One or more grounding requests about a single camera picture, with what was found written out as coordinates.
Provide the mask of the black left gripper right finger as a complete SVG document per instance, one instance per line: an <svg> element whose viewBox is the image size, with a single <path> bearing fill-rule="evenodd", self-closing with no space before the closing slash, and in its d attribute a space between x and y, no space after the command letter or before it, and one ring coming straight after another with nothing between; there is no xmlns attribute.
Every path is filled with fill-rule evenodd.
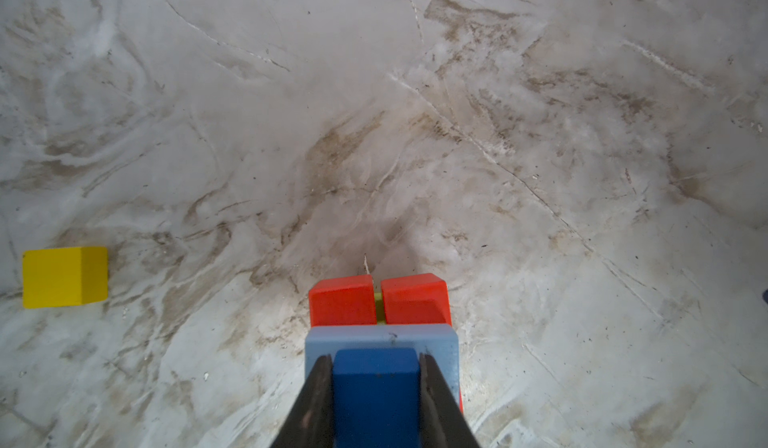
<svg viewBox="0 0 768 448"><path fill-rule="evenodd" d="M419 425L422 446L479 448L434 357L420 354L419 364Z"/></svg>

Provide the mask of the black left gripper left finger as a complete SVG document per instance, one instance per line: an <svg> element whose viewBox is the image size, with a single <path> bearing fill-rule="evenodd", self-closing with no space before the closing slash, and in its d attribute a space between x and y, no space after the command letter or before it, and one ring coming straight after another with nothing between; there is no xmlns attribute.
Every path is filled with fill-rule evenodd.
<svg viewBox="0 0 768 448"><path fill-rule="evenodd" d="M316 359L271 448L334 446L332 367L330 355Z"/></svg>

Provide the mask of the dark blue cube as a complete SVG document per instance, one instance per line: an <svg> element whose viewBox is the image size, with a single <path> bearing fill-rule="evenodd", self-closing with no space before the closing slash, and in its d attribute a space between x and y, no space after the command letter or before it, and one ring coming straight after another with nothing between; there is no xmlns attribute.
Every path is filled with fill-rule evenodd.
<svg viewBox="0 0 768 448"><path fill-rule="evenodd" d="M420 367L414 349L340 350L332 382L338 447L420 445Z"/></svg>

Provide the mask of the light blue rectangular block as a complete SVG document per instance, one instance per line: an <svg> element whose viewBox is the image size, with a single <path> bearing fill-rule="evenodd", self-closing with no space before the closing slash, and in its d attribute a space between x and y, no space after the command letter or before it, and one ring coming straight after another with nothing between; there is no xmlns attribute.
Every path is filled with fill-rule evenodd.
<svg viewBox="0 0 768 448"><path fill-rule="evenodd" d="M412 348L431 355L457 403L461 403L459 339L448 324L348 325L311 328L305 339L305 377L316 360L344 349Z"/></svg>

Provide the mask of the red rectangular block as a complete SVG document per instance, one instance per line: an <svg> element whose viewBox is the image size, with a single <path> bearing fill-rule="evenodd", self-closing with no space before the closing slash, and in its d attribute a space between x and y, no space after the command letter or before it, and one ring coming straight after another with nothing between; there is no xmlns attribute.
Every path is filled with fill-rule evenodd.
<svg viewBox="0 0 768 448"><path fill-rule="evenodd" d="M371 275L319 281L310 289L308 299L312 327L377 324Z"/></svg>
<svg viewBox="0 0 768 448"><path fill-rule="evenodd" d="M387 324L452 324L446 282L432 273L381 282Z"/></svg>

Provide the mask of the lime green block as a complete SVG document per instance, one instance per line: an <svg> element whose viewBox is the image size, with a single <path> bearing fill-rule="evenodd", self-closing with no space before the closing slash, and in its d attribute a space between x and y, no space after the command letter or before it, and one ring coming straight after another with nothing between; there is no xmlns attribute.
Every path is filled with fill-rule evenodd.
<svg viewBox="0 0 768 448"><path fill-rule="evenodd" d="M378 291L374 292L374 302L375 302L376 321L378 324L385 324L386 315L385 315L385 309L384 309L383 295L381 292L378 292Z"/></svg>

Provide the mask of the yellow small cube block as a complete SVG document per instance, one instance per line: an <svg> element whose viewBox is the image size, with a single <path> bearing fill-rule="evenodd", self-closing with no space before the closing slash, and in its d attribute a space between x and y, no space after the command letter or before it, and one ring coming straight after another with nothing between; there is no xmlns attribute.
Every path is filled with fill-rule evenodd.
<svg viewBox="0 0 768 448"><path fill-rule="evenodd" d="M23 307L81 306L108 297L106 247L30 250L22 257Z"/></svg>

